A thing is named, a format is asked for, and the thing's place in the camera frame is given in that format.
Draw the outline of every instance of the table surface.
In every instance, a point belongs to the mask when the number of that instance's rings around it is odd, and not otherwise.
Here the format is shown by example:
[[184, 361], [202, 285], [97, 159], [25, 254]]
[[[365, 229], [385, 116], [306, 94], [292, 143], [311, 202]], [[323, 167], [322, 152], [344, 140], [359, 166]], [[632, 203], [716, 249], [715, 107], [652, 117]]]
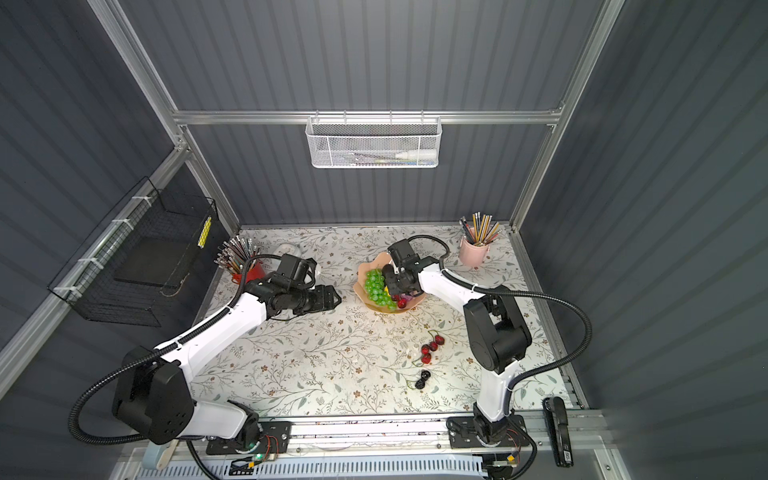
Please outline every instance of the table surface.
[[[333, 312], [313, 313], [290, 322], [267, 321], [240, 337], [213, 359], [192, 382], [195, 398], [237, 400], [263, 416], [360, 415], [415, 412], [462, 412], [472, 409], [480, 390], [481, 367], [472, 356], [464, 317], [434, 296], [401, 314], [368, 310], [354, 293], [357, 268], [397, 240], [415, 234], [443, 239], [451, 247], [445, 265], [483, 285], [505, 284], [526, 290], [515, 253], [506, 235], [491, 245], [479, 268], [458, 262], [458, 226], [335, 227], [243, 230], [262, 252], [293, 243], [302, 257], [320, 266], [317, 283], [332, 284], [342, 296]], [[429, 240], [417, 240], [420, 255], [442, 254]], [[268, 260], [265, 270], [276, 265]], [[208, 314], [228, 303], [237, 286], [224, 274]], [[554, 358], [530, 299], [516, 299], [533, 336], [522, 366], [525, 370]], [[421, 364], [420, 347], [437, 330], [446, 343]], [[427, 368], [432, 378], [423, 390], [414, 381]], [[540, 409], [547, 396], [560, 396], [572, 407], [560, 372], [555, 369], [521, 382], [513, 395], [515, 409]]]

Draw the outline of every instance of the pink pencil holder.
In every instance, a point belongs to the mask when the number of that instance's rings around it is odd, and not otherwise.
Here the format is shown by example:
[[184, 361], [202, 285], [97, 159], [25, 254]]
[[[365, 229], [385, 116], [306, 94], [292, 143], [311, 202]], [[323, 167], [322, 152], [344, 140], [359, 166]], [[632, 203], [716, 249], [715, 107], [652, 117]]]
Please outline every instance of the pink pencil holder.
[[[475, 233], [474, 228], [470, 228], [470, 231], [473, 234]], [[462, 245], [458, 249], [458, 259], [461, 260], [461, 262], [466, 266], [470, 266], [472, 268], [481, 266], [490, 249], [490, 245], [485, 245], [484, 247], [475, 247], [467, 241], [467, 237], [462, 235]]]

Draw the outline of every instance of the white mesh basket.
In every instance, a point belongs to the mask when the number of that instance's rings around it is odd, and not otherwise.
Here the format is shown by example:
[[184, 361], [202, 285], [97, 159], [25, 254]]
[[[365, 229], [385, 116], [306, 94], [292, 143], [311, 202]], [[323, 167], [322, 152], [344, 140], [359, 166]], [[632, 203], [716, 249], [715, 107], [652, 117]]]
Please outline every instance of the white mesh basket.
[[318, 168], [437, 167], [440, 119], [413, 123], [306, 122], [312, 165]]

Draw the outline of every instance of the fruit bowl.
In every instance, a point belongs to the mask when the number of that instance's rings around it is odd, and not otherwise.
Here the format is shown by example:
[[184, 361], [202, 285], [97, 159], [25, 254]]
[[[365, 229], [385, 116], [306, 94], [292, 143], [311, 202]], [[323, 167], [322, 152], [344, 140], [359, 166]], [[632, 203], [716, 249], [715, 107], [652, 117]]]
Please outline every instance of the fruit bowl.
[[411, 300], [408, 300], [405, 308], [398, 308], [397, 310], [394, 310], [394, 311], [390, 310], [385, 306], [378, 306], [373, 300], [368, 298], [368, 293], [366, 293], [366, 276], [368, 274], [368, 271], [379, 269], [385, 266], [387, 263], [391, 263], [391, 262], [392, 262], [392, 258], [389, 256], [389, 253], [381, 252], [379, 255], [376, 256], [376, 258], [372, 262], [361, 263], [360, 266], [357, 267], [357, 282], [353, 286], [353, 290], [355, 290], [355, 293], [357, 293], [357, 296], [360, 297], [362, 302], [365, 303], [365, 305], [370, 310], [373, 310], [374, 312], [404, 313], [412, 309], [413, 307], [419, 305], [424, 300], [424, 297], [426, 297], [426, 294], [422, 294], [417, 297], [414, 297]]

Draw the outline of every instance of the black wire basket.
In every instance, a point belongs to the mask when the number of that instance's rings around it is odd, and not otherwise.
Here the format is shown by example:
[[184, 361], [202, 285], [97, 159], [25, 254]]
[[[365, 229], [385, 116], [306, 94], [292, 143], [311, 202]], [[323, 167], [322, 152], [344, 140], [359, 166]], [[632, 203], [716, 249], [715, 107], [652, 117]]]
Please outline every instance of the black wire basket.
[[85, 258], [71, 259], [73, 270], [62, 268], [48, 285], [87, 320], [160, 326], [173, 315], [176, 295], [217, 219], [207, 197], [152, 190], [136, 199]]

